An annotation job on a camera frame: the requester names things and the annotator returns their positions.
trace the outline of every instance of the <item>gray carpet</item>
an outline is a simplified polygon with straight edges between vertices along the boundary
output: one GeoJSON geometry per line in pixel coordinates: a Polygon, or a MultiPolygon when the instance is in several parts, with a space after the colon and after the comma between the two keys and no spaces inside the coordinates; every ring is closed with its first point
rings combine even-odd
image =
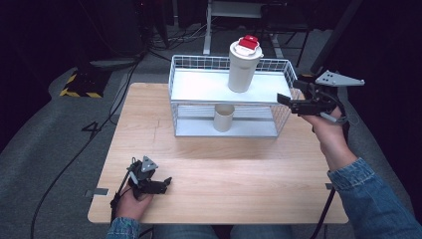
{"type": "MultiPolygon", "coordinates": [[[[250,33],[245,29],[219,31],[213,35],[212,56],[228,56],[230,43],[250,33]]],[[[309,73],[317,54],[329,38],[330,31],[311,33],[297,74],[309,73]]],[[[265,58],[274,58],[268,43],[262,43],[265,58]]],[[[155,51],[171,58],[172,55],[202,55],[203,38],[185,43],[173,50],[155,51]]],[[[297,51],[284,51],[293,63],[297,51]]],[[[147,55],[136,68],[133,82],[166,83],[170,63],[147,55]]],[[[37,204],[54,178],[72,160],[90,138],[82,131],[96,121],[103,123],[121,96],[128,69],[115,71],[109,78],[102,99],[59,97],[59,93],[74,69],[63,73],[50,85],[52,100],[39,110],[13,137],[0,155],[0,238],[28,238],[31,221],[37,204]]],[[[411,208],[408,196],[400,181],[388,165],[382,151],[358,113],[346,101],[346,90],[341,96],[351,115],[350,147],[363,156],[393,187],[394,191],[411,208]]],[[[118,121],[119,110],[112,117],[118,121]]],[[[103,168],[115,125],[106,123],[103,130],[85,148],[65,171],[47,195],[39,211],[35,238],[104,238],[108,225],[91,223],[88,218],[91,200],[84,197],[87,190],[96,188],[103,168]]],[[[294,225],[297,238],[309,238],[314,225],[294,225]]],[[[353,238],[349,224],[329,225],[327,238],[353,238]]]]}

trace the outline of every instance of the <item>black cable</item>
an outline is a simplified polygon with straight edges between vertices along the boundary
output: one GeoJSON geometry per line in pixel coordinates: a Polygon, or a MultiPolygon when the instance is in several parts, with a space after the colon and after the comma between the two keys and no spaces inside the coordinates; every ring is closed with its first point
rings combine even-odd
{"type": "MultiPolygon", "coordinates": [[[[143,54],[141,54],[141,57],[137,59],[135,65],[133,65],[133,67],[130,69],[130,74],[129,74],[129,79],[131,78],[134,70],[136,69],[136,67],[138,66],[138,64],[140,63],[140,61],[143,59],[143,54]]],[[[53,182],[50,184],[50,186],[48,187],[48,189],[46,190],[46,192],[43,194],[40,202],[37,205],[37,208],[35,210],[34,216],[32,218],[32,222],[31,222],[31,239],[34,238],[34,231],[35,231],[35,222],[38,216],[38,212],[41,209],[41,206],[44,202],[44,200],[46,199],[47,195],[50,193],[51,189],[53,188],[53,186],[56,184],[56,182],[60,179],[60,177],[63,175],[63,173],[72,165],[72,163],[81,155],[81,153],[88,147],[88,145],[93,141],[93,139],[97,136],[97,134],[103,129],[103,127],[106,125],[106,123],[111,119],[112,115],[114,115],[114,113],[117,111],[118,106],[122,103],[122,99],[120,99],[120,102],[118,103],[117,107],[110,113],[108,114],[107,119],[101,124],[101,126],[99,127],[99,129],[97,131],[94,132],[93,136],[84,144],[84,146],[77,152],[77,154],[68,162],[68,164],[60,171],[60,173],[55,177],[55,179],[53,180],[53,182]]]]}
{"type": "Polygon", "coordinates": [[[323,226],[323,239],[326,239],[326,235],[328,234],[328,225],[323,226]]]}
{"type": "Polygon", "coordinates": [[[129,171],[127,171],[126,175],[124,176],[123,181],[121,182],[120,187],[118,188],[118,191],[114,194],[114,198],[109,203],[109,205],[111,207],[111,214],[110,214],[110,220],[109,220],[110,226],[112,225],[112,222],[115,220],[115,214],[117,213],[118,202],[129,190],[131,190],[131,188],[130,188],[130,189],[126,190],[122,195],[120,195],[121,190],[123,189],[124,184],[126,183],[128,177],[129,177],[129,171]]]}
{"type": "Polygon", "coordinates": [[[157,54],[157,53],[155,53],[155,52],[152,52],[151,50],[149,50],[149,53],[150,53],[152,56],[156,57],[156,58],[159,58],[159,59],[165,60],[165,61],[167,61],[167,62],[171,62],[171,60],[170,60],[170,59],[168,59],[168,58],[166,58],[166,57],[164,57],[164,56],[161,56],[161,55],[159,55],[159,54],[157,54]]]}
{"type": "Polygon", "coordinates": [[[127,90],[130,86],[130,80],[131,77],[133,75],[134,70],[136,69],[137,65],[139,64],[140,61],[138,61],[135,65],[132,66],[132,68],[129,70],[129,72],[127,73],[127,77],[126,77],[126,82],[123,84],[123,86],[121,86],[121,88],[118,90],[117,95],[114,98],[114,101],[111,104],[111,107],[109,108],[109,113],[108,113],[108,120],[113,123],[113,124],[117,124],[116,122],[111,120],[111,117],[114,115],[114,113],[117,111],[118,107],[121,105],[121,103],[123,102],[124,96],[127,93],[127,90]],[[114,108],[114,111],[112,111],[112,107],[115,104],[115,101],[117,100],[118,96],[121,93],[121,90],[124,88],[124,92],[123,95],[120,98],[120,101],[118,102],[117,106],[114,108]]]}
{"type": "Polygon", "coordinates": [[[316,230],[314,231],[314,234],[311,236],[311,239],[317,238],[317,235],[319,234],[320,229],[322,228],[323,221],[325,220],[326,214],[328,213],[329,206],[331,205],[332,199],[335,195],[335,189],[334,187],[329,192],[328,199],[326,200],[325,207],[323,208],[322,214],[320,215],[319,222],[316,225],[316,230]]]}
{"type": "Polygon", "coordinates": [[[128,63],[112,64],[109,66],[94,66],[94,67],[96,69],[99,69],[102,72],[113,72],[113,71],[132,67],[135,64],[136,64],[136,58],[133,58],[133,60],[128,63]]]}
{"type": "Polygon", "coordinates": [[[206,30],[206,25],[201,26],[200,28],[196,29],[196,30],[191,30],[190,34],[187,33],[187,30],[184,30],[184,33],[180,36],[177,36],[179,34],[179,31],[174,34],[172,37],[170,37],[170,41],[169,41],[169,47],[166,46],[156,46],[155,45],[155,41],[152,39],[151,43],[150,43],[150,49],[153,49],[155,51],[167,51],[167,50],[174,50],[175,48],[179,47],[180,45],[184,44],[184,43],[191,43],[193,41],[196,41],[198,38],[202,38],[205,37],[205,35],[202,36],[197,36],[197,37],[193,37],[195,34],[197,33],[202,33],[206,30]]]}
{"type": "Polygon", "coordinates": [[[152,230],[153,230],[153,227],[150,227],[150,228],[144,230],[142,233],[139,234],[139,238],[144,236],[146,233],[151,232],[152,230]]]}
{"type": "Polygon", "coordinates": [[[104,37],[103,37],[103,35],[100,33],[100,30],[99,30],[99,28],[96,26],[96,24],[95,24],[95,22],[94,22],[94,20],[91,18],[91,16],[90,16],[90,14],[88,13],[88,11],[87,11],[87,9],[85,8],[85,6],[84,6],[84,4],[81,2],[81,0],[78,0],[78,3],[81,5],[81,8],[84,10],[84,13],[85,13],[85,15],[87,16],[87,18],[88,18],[88,20],[90,20],[90,23],[91,23],[91,25],[94,27],[94,29],[96,30],[96,32],[97,32],[97,35],[100,37],[100,39],[102,40],[102,42],[112,51],[112,52],[114,52],[115,54],[117,54],[117,55],[119,55],[119,56],[122,56],[122,57],[130,57],[130,58],[133,58],[133,57],[138,57],[138,55],[140,55],[141,53],[142,53],[142,51],[140,51],[138,54],[135,54],[135,55],[125,55],[125,54],[122,54],[122,53],[120,53],[120,52],[118,52],[118,51],[116,51],[112,46],[110,46],[109,45],[109,43],[104,39],[104,37]]]}

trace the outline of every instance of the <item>white wire rack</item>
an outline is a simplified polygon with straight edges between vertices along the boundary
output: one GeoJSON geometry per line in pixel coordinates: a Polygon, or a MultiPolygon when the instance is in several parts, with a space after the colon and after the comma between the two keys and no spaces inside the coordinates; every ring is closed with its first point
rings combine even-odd
{"type": "Polygon", "coordinates": [[[168,92],[175,136],[278,137],[291,111],[277,102],[277,93],[298,99],[292,64],[261,59],[249,90],[232,92],[227,84],[230,59],[181,56],[172,58],[168,92]],[[213,127],[215,104],[235,106],[232,127],[213,127]]]}

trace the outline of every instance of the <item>denim jacket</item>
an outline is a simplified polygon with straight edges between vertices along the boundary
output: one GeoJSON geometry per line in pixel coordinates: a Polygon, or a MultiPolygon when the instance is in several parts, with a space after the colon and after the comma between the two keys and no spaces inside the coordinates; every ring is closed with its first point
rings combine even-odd
{"type": "MultiPolygon", "coordinates": [[[[421,225],[362,158],[328,172],[328,177],[340,195],[356,238],[422,238],[421,225]]],[[[106,238],[137,238],[139,234],[136,220],[116,218],[106,238]]]]}

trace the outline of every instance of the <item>paper cup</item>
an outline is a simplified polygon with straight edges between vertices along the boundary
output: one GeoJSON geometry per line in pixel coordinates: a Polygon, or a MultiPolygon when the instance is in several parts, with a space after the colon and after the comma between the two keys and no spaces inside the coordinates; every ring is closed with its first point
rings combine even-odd
{"type": "Polygon", "coordinates": [[[232,126],[234,111],[235,107],[233,105],[215,105],[214,128],[221,132],[229,130],[232,126]]]}
{"type": "Polygon", "coordinates": [[[239,51],[239,41],[230,45],[229,89],[235,93],[244,93],[249,90],[254,78],[257,65],[263,58],[262,49],[258,47],[252,54],[239,51]]]}

